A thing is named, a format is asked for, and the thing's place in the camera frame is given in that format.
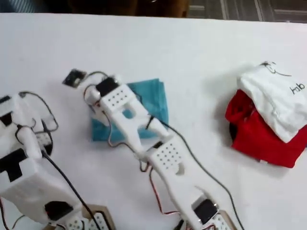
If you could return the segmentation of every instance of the red wire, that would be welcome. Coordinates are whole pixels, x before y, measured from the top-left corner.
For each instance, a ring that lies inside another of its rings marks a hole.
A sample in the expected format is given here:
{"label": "red wire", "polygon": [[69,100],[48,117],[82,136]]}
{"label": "red wire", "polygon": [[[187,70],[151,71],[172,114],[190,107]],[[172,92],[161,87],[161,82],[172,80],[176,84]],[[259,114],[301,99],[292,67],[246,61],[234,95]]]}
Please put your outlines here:
{"label": "red wire", "polygon": [[149,171],[149,181],[150,181],[150,184],[152,185],[152,188],[153,188],[153,192],[154,192],[154,195],[155,195],[155,198],[157,199],[157,202],[158,202],[158,206],[159,206],[159,209],[160,209],[160,212],[164,215],[172,215],[172,214],[176,214],[176,213],[179,213],[178,211],[170,211],[170,212],[163,212],[162,210],[162,206],[161,206],[161,202],[160,202],[160,198],[159,198],[159,194],[157,192],[157,189],[154,185],[154,182],[153,182],[153,179],[152,179],[152,172],[153,172],[154,168],[151,167],[150,168],[150,171]]}

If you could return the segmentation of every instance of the black cable tie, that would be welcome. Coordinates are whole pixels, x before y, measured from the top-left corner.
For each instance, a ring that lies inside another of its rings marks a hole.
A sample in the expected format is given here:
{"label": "black cable tie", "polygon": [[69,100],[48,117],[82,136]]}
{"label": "black cable tie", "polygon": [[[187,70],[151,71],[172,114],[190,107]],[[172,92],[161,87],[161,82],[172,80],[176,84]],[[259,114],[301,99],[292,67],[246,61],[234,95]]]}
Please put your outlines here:
{"label": "black cable tie", "polygon": [[146,128],[145,128],[146,130],[148,129],[148,127],[149,127],[150,123],[153,121],[153,119],[154,119],[154,116],[150,115],[149,122],[148,122],[148,124],[146,125]]}

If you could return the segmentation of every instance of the white plastic part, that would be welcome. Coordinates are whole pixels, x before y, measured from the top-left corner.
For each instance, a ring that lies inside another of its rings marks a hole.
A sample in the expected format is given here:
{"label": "white plastic part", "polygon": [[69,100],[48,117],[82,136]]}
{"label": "white plastic part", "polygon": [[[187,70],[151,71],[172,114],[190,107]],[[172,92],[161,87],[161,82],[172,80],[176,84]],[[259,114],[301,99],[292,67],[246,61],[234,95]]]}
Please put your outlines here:
{"label": "white plastic part", "polygon": [[207,228],[208,226],[214,224],[217,230],[232,230],[229,227],[225,219],[221,214],[216,214],[213,218],[211,218],[205,225],[203,225],[203,229]]}
{"label": "white plastic part", "polygon": [[171,137],[152,152],[148,162],[153,166],[167,186],[170,197],[181,217],[195,230],[201,229],[200,218],[194,209],[200,197],[206,199],[205,189],[193,178],[195,162],[178,137]]}
{"label": "white plastic part", "polygon": [[[126,143],[134,150],[136,156],[153,166],[166,184],[169,195],[182,218],[188,221],[194,230],[200,230],[203,223],[193,209],[196,208],[195,205],[200,198],[206,198],[205,189],[201,183],[191,180],[193,177],[191,172],[198,166],[190,157],[186,146],[182,145],[182,141],[173,137],[160,121],[154,118],[148,129],[158,135],[163,145],[147,152],[141,144],[138,129],[146,127],[151,116],[125,84],[101,98],[100,105],[95,109],[105,111],[125,136]],[[126,118],[123,114],[127,109],[131,111],[132,118]]]}
{"label": "white plastic part", "polygon": [[66,223],[66,229],[67,230],[83,230],[84,228],[84,224],[81,221],[80,218],[78,218],[78,216],[74,216],[72,218],[70,218]]}
{"label": "white plastic part", "polygon": [[[31,129],[35,125],[33,130],[43,130],[40,116],[35,109],[29,107],[25,98],[19,95],[4,103],[5,106],[0,103],[0,114],[11,113],[12,123],[1,126],[0,160],[16,150],[23,152],[25,159],[16,163],[21,171],[21,175],[17,178],[10,178],[7,170],[2,170],[0,196],[13,202],[21,213],[36,222],[64,223],[66,219],[80,212],[82,205],[61,176],[50,174],[42,165],[42,148]],[[17,125],[23,126],[18,133],[16,133]],[[46,143],[50,143],[50,138],[41,140],[42,145]],[[51,201],[66,202],[72,207],[72,211],[60,219],[51,220],[45,211],[45,205]]]}
{"label": "white plastic part", "polygon": [[88,230],[109,230],[109,227],[106,224],[106,220],[101,213],[96,212],[94,214],[94,217],[95,217],[100,229],[97,229],[95,222],[93,220],[91,220],[88,224]]}
{"label": "white plastic part", "polygon": [[[120,85],[101,98],[98,109],[106,112],[107,116],[125,136],[127,143],[131,146],[137,157],[142,160],[147,149],[141,144],[138,129],[147,126],[150,115],[132,90],[125,84]],[[123,114],[125,110],[130,110],[132,118],[125,117]],[[166,138],[170,135],[156,118],[151,121],[148,130],[156,133],[160,138]]]}
{"label": "white plastic part", "polygon": [[[231,227],[229,227],[229,225],[227,224],[227,222],[225,221],[225,219],[223,218],[223,216],[221,214],[216,214],[213,218],[211,218],[206,224],[204,224],[202,226],[202,230],[206,229],[206,230],[213,230],[214,228],[209,228],[207,229],[210,225],[214,224],[215,225],[215,229],[216,230],[233,230]],[[184,222],[180,228],[180,230],[186,230],[187,229],[188,224],[186,222]]]}

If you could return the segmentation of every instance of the folded fabric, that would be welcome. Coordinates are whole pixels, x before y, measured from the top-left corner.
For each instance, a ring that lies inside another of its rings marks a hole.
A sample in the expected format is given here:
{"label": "folded fabric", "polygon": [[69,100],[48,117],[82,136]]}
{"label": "folded fabric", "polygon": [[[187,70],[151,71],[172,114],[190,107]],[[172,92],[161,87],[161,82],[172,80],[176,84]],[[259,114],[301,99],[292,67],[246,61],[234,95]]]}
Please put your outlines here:
{"label": "folded fabric", "polygon": [[307,143],[307,126],[284,143],[266,124],[253,101],[241,90],[228,104],[226,119],[230,122],[232,147],[246,155],[271,164],[293,168]]}
{"label": "folded fabric", "polygon": [[[128,86],[137,94],[137,97],[149,114],[168,124],[168,109],[163,82],[160,82],[159,79],[153,79],[129,83]],[[124,115],[128,118],[132,116],[129,110],[124,111]],[[116,125],[113,124],[112,127],[111,141],[123,140],[124,136]],[[139,134],[140,138],[152,138],[155,136],[154,133],[145,130],[145,128],[140,129]],[[92,140],[105,141],[108,139],[108,136],[109,127],[92,118]]]}
{"label": "folded fabric", "polygon": [[254,102],[259,114],[285,143],[307,124],[307,82],[265,62],[237,79],[238,88]]}

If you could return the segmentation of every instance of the white cloth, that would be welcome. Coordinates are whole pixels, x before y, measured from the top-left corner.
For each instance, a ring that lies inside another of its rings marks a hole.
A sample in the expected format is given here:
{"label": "white cloth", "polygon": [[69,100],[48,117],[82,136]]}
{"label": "white cloth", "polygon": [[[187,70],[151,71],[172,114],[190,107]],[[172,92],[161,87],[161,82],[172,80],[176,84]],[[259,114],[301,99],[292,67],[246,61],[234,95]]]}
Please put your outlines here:
{"label": "white cloth", "polygon": [[238,77],[237,85],[253,100],[274,133],[287,143],[307,124],[307,83],[280,69],[273,62],[264,62]]}

